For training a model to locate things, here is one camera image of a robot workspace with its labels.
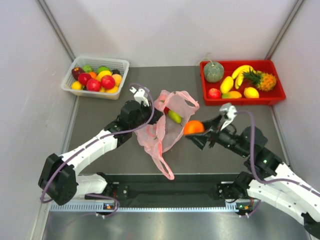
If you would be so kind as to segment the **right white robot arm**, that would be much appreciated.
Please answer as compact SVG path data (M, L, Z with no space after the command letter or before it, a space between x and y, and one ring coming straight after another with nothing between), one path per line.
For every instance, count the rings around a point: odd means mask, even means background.
M229 186L236 199L265 202L303 225L313 237L320 237L320 193L296 175L275 153L265 147L267 138L256 127L249 112L250 126L241 134L229 130L234 116L219 115L204 122L188 121L183 134L200 149L219 144L246 158L248 172L241 172Z

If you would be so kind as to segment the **pink printed plastic bag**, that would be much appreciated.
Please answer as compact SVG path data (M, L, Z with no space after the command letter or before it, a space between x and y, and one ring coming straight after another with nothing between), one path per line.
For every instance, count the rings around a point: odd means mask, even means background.
M181 118L181 123L170 119L168 114L160 117L155 124L148 124L135 131L139 145L149 154L162 174L169 180L175 176L169 165L163 158L163 153L169 151L183 136L184 126L196 111L200 108L199 103L185 90L169 92L162 90L159 97L154 101L156 110L163 112L169 108Z

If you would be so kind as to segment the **green yellow fruit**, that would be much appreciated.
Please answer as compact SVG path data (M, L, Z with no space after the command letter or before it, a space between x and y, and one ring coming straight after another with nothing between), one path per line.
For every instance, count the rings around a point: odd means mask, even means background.
M176 112L170 109L167 114L175 123L179 125L182 123L182 117L178 115Z

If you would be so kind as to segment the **orange fruit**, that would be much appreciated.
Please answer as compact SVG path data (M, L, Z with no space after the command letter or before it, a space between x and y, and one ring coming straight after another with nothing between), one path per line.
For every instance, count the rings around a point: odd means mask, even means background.
M184 135L193 135L203 133L205 131L204 124L199 120L190 120L188 121L183 129Z

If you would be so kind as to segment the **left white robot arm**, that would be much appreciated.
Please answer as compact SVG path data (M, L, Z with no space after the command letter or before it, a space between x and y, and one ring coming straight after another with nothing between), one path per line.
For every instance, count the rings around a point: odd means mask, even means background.
M46 158L38 180L43 195L48 195L59 206L79 195L96 193L109 198L114 191L111 183L100 174L83 179L80 172L105 153L123 145L133 132L156 124L163 115L152 104L128 100L116 119L92 139L62 155L53 153Z

